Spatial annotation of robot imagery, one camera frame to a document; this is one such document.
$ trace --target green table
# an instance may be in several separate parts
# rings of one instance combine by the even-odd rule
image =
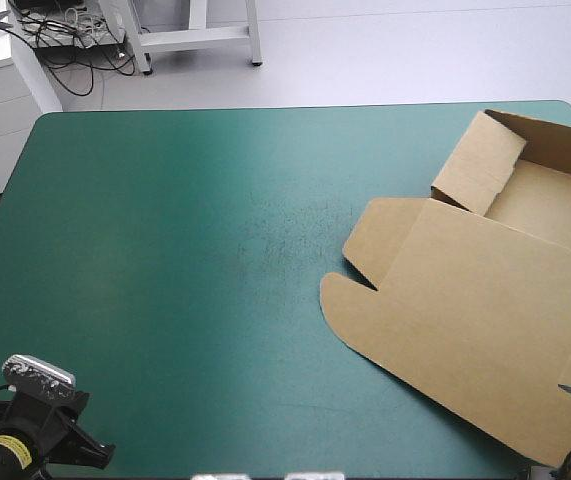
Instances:
[[[76,373],[106,476],[511,476],[318,302],[367,201],[428,195],[488,107],[571,125],[562,102],[43,117],[0,203],[0,364]]]

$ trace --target cardboard box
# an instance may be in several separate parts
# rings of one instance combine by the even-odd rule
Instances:
[[[431,199],[372,200],[330,273],[352,349],[521,454],[571,450],[571,128],[479,113]]]

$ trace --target box flap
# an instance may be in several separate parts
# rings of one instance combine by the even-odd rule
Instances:
[[[525,140],[479,112],[432,188],[471,212],[485,215],[512,175]]]
[[[378,287],[400,250],[425,198],[375,198],[352,230],[343,256]]]
[[[486,114],[527,141],[522,160],[571,175],[571,127],[495,110]]]
[[[334,332],[508,446],[559,465],[571,449],[571,394],[558,387],[563,370],[571,377],[571,250],[435,200],[391,250],[378,291],[323,279]]]

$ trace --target metal frame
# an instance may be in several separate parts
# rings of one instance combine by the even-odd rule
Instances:
[[[141,30],[132,1],[116,0],[136,64],[138,69],[145,74],[152,72],[151,53],[243,44],[250,45],[252,64],[255,66],[262,65],[263,57],[258,33],[256,0],[245,0],[245,4],[247,6],[247,25],[207,28],[207,0],[190,0],[189,27],[187,30],[146,33]]]

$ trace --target cardboard tab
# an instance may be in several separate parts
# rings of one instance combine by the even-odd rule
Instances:
[[[432,184],[467,210],[484,215],[509,180],[525,140],[479,112]]]
[[[387,275],[425,198],[375,198],[352,230],[343,256],[378,287]]]

